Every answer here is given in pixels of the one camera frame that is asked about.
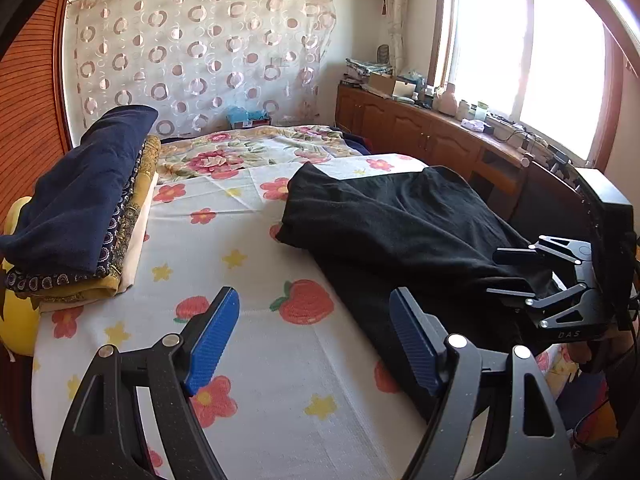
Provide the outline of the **pink bottle on cabinet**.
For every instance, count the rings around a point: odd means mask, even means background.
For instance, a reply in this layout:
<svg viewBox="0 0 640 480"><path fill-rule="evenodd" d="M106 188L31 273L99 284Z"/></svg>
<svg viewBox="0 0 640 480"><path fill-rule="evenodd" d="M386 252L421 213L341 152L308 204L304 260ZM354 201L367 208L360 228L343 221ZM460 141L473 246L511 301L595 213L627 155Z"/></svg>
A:
<svg viewBox="0 0 640 480"><path fill-rule="evenodd" d="M438 99L437 108L439 113L442 113L449 117L456 116L458 110L458 100L454 92L456 92L456 85L453 82L448 81L446 87L444 88L444 90L442 90L442 93L440 94Z"/></svg>

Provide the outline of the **circle-patterned sheer curtain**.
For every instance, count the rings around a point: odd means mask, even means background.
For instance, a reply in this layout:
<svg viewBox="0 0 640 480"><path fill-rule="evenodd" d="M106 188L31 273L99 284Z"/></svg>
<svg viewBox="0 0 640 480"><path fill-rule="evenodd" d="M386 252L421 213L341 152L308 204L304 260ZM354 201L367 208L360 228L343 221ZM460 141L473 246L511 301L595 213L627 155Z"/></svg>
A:
<svg viewBox="0 0 640 480"><path fill-rule="evenodd" d="M335 23L333 0L73 0L70 128L126 105L157 110L164 139L226 128L230 106L313 122Z"/></svg>

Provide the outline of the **wooden sideboard cabinet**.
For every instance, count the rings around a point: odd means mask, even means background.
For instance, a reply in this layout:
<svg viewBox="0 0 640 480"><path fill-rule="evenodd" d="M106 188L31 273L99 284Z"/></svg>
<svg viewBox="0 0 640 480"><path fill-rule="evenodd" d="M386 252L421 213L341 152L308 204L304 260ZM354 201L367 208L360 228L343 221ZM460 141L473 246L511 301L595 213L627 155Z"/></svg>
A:
<svg viewBox="0 0 640 480"><path fill-rule="evenodd" d="M335 122L375 154L408 155L454 170L500 217L512 216L526 176L524 156L491 134L347 84L337 87Z"/></svg>

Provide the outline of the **yellow plush toy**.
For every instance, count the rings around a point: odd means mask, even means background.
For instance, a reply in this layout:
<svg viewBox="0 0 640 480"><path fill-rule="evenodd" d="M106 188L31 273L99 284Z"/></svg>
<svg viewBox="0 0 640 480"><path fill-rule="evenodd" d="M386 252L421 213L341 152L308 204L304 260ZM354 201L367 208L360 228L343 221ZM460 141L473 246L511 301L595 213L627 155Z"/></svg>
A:
<svg viewBox="0 0 640 480"><path fill-rule="evenodd" d="M3 234L13 234L21 209L30 199L30 196L24 196L11 205L6 214ZM18 298L13 290L5 290L1 297L3 299L2 344L14 354L33 356L40 321L39 310L34 310L28 299Z"/></svg>

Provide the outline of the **white floral towel sheet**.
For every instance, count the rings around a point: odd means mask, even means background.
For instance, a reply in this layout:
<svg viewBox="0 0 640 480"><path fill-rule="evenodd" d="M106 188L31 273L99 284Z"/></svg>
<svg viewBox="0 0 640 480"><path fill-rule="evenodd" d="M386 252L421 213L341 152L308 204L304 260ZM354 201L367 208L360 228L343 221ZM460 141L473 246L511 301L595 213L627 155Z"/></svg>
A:
<svg viewBox="0 0 640 480"><path fill-rule="evenodd" d="M192 401L226 475L401 477L424 420L314 259L276 240L296 170L290 162L157 186L130 289L41 317L32 418L44 472L99 348L148 348L231 286L239 321Z"/></svg>

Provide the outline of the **yellow patterned folded cloth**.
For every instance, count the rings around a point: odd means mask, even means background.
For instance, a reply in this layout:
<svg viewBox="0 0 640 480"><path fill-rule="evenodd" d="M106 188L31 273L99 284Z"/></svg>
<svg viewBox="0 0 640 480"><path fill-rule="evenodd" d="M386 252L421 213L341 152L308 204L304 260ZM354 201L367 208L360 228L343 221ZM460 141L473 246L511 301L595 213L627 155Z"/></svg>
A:
<svg viewBox="0 0 640 480"><path fill-rule="evenodd" d="M63 298L67 302L84 299L89 290L94 292L99 288L106 288L114 294L118 289L132 231L148 195L153 174L156 174L159 154L160 139L148 136L107 228L96 272L36 275L11 269L6 278L6 288L30 298L37 307L40 301L53 298Z"/></svg>

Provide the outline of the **stack of papers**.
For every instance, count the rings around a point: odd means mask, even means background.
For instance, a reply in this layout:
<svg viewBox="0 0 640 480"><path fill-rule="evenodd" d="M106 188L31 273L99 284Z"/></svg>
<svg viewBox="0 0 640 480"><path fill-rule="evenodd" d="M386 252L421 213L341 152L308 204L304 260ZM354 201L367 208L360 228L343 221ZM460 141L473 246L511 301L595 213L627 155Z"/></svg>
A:
<svg viewBox="0 0 640 480"><path fill-rule="evenodd" d="M345 73L346 79L357 81L358 84L367 82L371 75L392 76L393 67L388 64L371 63L346 58Z"/></svg>

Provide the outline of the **black t-shirt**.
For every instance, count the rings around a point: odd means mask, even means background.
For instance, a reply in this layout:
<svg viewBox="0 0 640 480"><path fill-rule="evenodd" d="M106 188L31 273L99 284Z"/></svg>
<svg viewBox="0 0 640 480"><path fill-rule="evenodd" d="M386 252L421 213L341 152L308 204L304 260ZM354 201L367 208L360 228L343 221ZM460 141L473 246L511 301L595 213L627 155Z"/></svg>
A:
<svg viewBox="0 0 640 480"><path fill-rule="evenodd" d="M408 288L448 332L478 348L548 348L525 314L505 307L491 289L547 297L556 291L550 271L495 263L496 249L525 248L528 239L446 167L337 180L306 164L288 182L277 239L311 254L422 417L432 402L390 319L396 288Z"/></svg>

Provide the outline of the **floral fleece blanket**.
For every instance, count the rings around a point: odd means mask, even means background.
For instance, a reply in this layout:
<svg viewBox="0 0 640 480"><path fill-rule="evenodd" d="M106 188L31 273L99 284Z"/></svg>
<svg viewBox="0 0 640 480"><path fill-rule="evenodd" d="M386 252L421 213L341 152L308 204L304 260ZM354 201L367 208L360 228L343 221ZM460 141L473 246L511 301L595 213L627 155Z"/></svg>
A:
<svg viewBox="0 0 640 480"><path fill-rule="evenodd" d="M358 156L343 133L328 126L260 126L172 141L160 148L160 183L201 176L226 180L243 169Z"/></svg>

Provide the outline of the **window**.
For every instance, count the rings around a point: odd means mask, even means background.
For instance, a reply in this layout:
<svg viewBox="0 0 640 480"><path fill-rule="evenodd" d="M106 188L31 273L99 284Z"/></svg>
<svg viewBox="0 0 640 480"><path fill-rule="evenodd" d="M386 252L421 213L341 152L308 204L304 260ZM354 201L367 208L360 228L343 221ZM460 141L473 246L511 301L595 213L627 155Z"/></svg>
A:
<svg viewBox="0 0 640 480"><path fill-rule="evenodd" d="M587 0L442 0L442 78L457 95L605 169L622 108L623 53Z"/></svg>

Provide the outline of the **navy folded blanket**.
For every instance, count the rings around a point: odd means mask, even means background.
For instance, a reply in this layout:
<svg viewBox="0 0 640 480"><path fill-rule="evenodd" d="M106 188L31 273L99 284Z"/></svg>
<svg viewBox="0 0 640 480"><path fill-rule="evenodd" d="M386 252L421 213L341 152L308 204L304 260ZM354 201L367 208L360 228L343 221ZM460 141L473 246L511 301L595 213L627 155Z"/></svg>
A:
<svg viewBox="0 0 640 480"><path fill-rule="evenodd" d="M146 105L114 107L80 144L40 177L1 255L35 274L92 273L116 205L158 113Z"/></svg>

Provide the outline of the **blue box at bedhead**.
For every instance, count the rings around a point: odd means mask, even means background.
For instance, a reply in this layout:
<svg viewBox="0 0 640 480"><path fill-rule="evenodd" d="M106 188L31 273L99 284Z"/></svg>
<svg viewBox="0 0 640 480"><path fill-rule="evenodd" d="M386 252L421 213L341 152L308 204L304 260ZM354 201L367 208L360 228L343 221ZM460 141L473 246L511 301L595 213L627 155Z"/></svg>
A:
<svg viewBox="0 0 640 480"><path fill-rule="evenodd" d="M264 110L247 110L244 107L230 106L226 110L226 118L231 129L271 125L271 117Z"/></svg>

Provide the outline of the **cardboard box on cabinet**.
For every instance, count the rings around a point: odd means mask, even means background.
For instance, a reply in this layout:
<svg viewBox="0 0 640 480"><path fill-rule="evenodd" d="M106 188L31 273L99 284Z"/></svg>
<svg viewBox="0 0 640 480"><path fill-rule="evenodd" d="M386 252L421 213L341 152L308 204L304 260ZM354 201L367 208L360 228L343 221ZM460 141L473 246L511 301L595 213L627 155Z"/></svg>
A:
<svg viewBox="0 0 640 480"><path fill-rule="evenodd" d="M400 96L411 98L416 91L416 85L411 82L398 80L394 76L370 73L367 87L373 93L381 96Z"/></svg>

